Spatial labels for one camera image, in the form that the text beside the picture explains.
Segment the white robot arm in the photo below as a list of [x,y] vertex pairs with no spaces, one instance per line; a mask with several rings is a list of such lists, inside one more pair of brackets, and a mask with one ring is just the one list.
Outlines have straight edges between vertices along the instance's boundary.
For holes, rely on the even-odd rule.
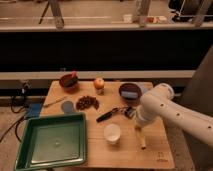
[[174,90],[166,83],[145,92],[136,108],[136,124],[145,127],[157,116],[166,118],[213,148],[213,117],[183,107],[173,102],[173,98]]

